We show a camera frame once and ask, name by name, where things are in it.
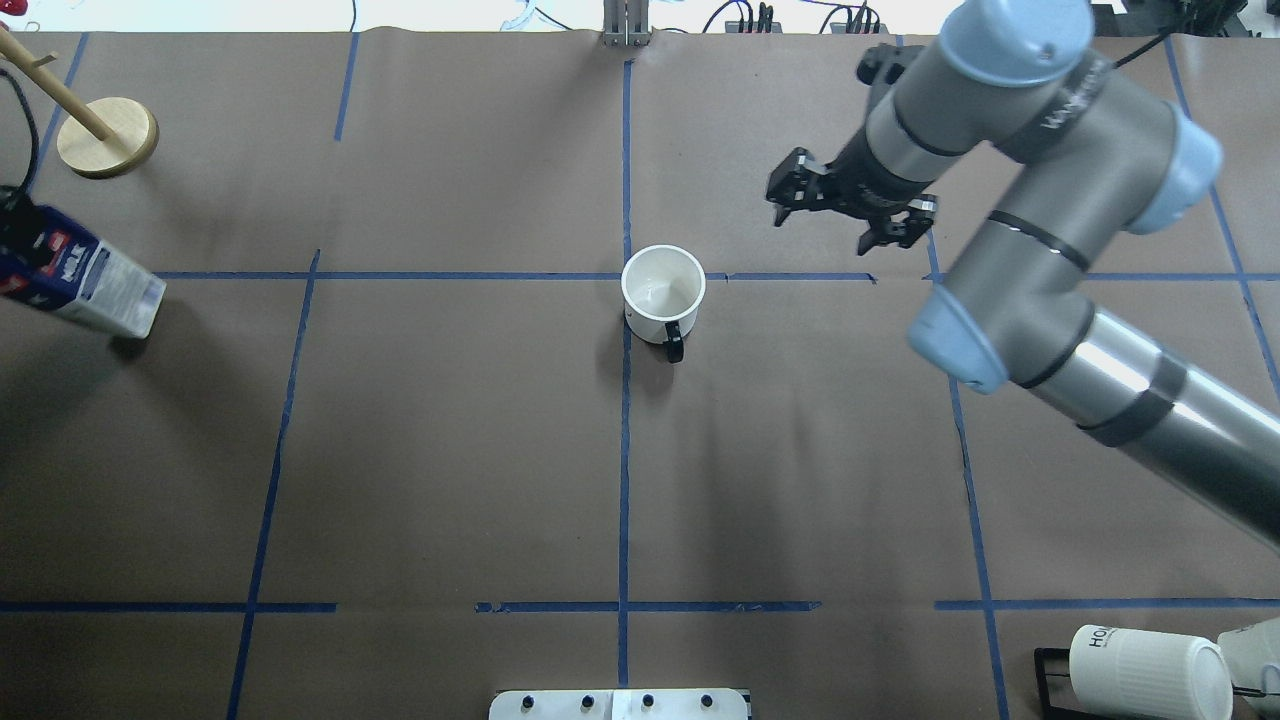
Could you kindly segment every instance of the white mug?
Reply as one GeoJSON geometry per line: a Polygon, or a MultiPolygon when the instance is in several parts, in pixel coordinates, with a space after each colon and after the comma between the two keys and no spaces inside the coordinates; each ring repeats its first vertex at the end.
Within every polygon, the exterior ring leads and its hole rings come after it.
{"type": "Polygon", "coordinates": [[[1084,625],[1071,639],[1071,689],[1107,717],[1230,720],[1231,675],[1204,638],[1084,625]]]}
{"type": "Polygon", "coordinates": [[[1236,685],[1267,693],[1245,702],[1267,720],[1280,719],[1280,618],[1222,633],[1217,644],[1236,685]]]}
{"type": "Polygon", "coordinates": [[[652,245],[622,268],[627,327],[640,340],[667,348],[667,361],[685,359],[685,337],[694,329],[707,295],[698,258],[675,245],[652,245]]]}

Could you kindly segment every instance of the table surface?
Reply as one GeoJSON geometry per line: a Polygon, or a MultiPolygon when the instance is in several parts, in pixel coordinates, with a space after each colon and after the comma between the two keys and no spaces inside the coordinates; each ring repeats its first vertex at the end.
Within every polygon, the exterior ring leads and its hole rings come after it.
{"type": "MultiPolygon", "coordinates": [[[[483,717],[630,685],[1029,719],[1032,651],[1082,624],[1280,615],[1263,546],[904,341],[1011,163],[965,158],[911,251],[858,258],[835,214],[771,227],[774,164],[856,128],[870,38],[23,40],[159,119],[145,165],[86,181],[31,90],[37,201],[169,288],[141,354],[0,306],[0,716],[483,717]],[[655,243],[709,278],[677,366],[621,320],[655,243]]],[[[1277,60],[1179,38],[1125,68],[1226,165],[1085,286],[1272,411],[1277,60]]]]}

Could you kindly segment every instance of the wooden peg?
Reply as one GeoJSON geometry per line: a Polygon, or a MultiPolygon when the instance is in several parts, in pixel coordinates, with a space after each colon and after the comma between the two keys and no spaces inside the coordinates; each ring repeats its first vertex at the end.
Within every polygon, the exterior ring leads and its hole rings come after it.
{"type": "Polygon", "coordinates": [[[73,170],[87,178],[110,178],[132,170],[151,156],[159,131],[155,117],[141,102],[127,97],[104,97],[86,105],[44,67],[52,59],[51,55],[37,59],[3,28],[0,55],[70,115],[58,132],[58,154],[73,170]]]}

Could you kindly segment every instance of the black mug handle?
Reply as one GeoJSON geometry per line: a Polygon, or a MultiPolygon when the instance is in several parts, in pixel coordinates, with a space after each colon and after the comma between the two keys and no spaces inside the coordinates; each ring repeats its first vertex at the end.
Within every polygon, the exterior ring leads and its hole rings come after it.
{"type": "Polygon", "coordinates": [[[680,334],[678,322],[667,323],[667,342],[662,346],[667,348],[667,363],[675,365],[685,359],[685,338],[680,334]]]}

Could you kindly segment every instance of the mug rim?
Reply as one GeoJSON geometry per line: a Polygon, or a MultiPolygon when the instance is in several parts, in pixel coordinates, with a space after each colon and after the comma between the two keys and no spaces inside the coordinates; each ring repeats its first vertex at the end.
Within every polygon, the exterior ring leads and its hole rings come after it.
{"type": "Polygon", "coordinates": [[[703,264],[698,261],[698,258],[694,258],[692,252],[675,245],[650,245],[648,247],[641,247],[640,250],[634,252],[630,259],[627,259],[626,264],[622,266],[622,275],[618,278],[618,282],[622,286],[622,300],[627,304],[627,306],[635,310],[641,318],[646,318],[649,320],[654,320],[658,323],[669,323],[672,320],[685,319],[686,316],[689,316],[690,313],[701,307],[703,297],[707,295],[707,273],[703,270],[703,264]],[[698,269],[698,297],[695,297],[694,301],[690,302],[689,307],[675,315],[654,315],[652,313],[646,313],[635,302],[635,300],[631,297],[631,293],[627,292],[627,273],[631,272],[632,264],[636,261],[637,258],[653,250],[675,250],[676,252],[687,258],[694,264],[694,268],[698,269]]]}

